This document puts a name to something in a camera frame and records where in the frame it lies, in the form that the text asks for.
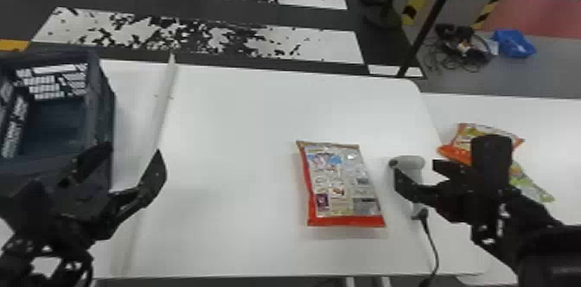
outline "black plastic crate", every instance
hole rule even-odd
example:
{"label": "black plastic crate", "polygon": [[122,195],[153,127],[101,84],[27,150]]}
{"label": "black plastic crate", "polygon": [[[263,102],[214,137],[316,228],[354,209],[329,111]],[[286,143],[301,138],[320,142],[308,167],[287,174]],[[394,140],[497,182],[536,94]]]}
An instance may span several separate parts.
{"label": "black plastic crate", "polygon": [[95,53],[0,59],[0,180],[58,184],[60,170],[79,153],[113,143],[114,114],[115,94]]}

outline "red floor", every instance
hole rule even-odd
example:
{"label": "red floor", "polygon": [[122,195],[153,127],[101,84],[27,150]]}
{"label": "red floor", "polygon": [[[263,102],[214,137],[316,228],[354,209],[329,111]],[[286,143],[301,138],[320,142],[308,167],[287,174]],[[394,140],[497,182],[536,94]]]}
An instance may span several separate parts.
{"label": "red floor", "polygon": [[483,30],[581,39],[581,0],[501,0]]}

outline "white tabletop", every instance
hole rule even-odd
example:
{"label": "white tabletop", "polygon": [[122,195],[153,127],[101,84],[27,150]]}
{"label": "white tabletop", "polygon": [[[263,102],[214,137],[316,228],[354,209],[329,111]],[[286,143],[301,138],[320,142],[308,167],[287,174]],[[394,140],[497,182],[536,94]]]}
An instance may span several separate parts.
{"label": "white tabletop", "polygon": [[[571,152],[581,146],[581,101],[525,99],[457,94],[423,94],[443,142],[456,134],[457,123],[487,124],[525,139],[514,153],[527,174],[557,199],[549,212],[566,224],[581,224],[578,196],[581,163]],[[493,259],[482,275],[461,277],[465,284],[516,284],[516,276]]]}
{"label": "white tabletop", "polygon": [[[387,227],[307,227],[297,139],[359,144]],[[169,180],[144,212],[127,276],[428,273],[431,249],[387,162],[432,159],[439,144],[410,81],[180,66],[161,140]],[[435,212],[430,223],[443,274],[488,268],[466,226]]]}

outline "orange snack bag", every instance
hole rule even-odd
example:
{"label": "orange snack bag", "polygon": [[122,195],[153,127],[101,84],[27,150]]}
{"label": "orange snack bag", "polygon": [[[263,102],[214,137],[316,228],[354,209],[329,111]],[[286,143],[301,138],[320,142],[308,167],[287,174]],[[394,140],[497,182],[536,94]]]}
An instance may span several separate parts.
{"label": "orange snack bag", "polygon": [[524,139],[517,137],[515,134],[488,127],[486,125],[458,124],[458,132],[454,139],[452,139],[450,143],[440,146],[437,151],[449,159],[470,165],[472,164],[472,159],[470,157],[470,141],[472,138],[490,134],[510,137],[513,141],[513,150],[525,141]]}
{"label": "orange snack bag", "polygon": [[297,141],[309,191],[309,226],[383,227],[358,145]]}

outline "snack bag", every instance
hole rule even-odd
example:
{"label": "snack bag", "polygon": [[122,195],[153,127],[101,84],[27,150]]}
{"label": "snack bag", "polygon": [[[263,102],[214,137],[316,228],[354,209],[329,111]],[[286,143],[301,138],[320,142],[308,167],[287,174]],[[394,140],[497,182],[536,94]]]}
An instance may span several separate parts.
{"label": "snack bag", "polygon": [[510,166],[510,185],[519,189],[523,195],[538,203],[549,203],[555,201],[555,198],[539,187],[533,179],[528,177],[520,164],[513,161]]}
{"label": "snack bag", "polygon": [[297,141],[309,191],[309,226],[386,225],[358,145]]}
{"label": "snack bag", "polygon": [[486,125],[459,124],[458,132],[454,139],[452,139],[450,143],[440,146],[437,151],[449,159],[470,165],[472,164],[472,159],[470,158],[470,141],[472,138],[490,134],[510,137],[513,141],[513,150],[525,141],[524,139],[517,137],[515,134],[488,127]]}

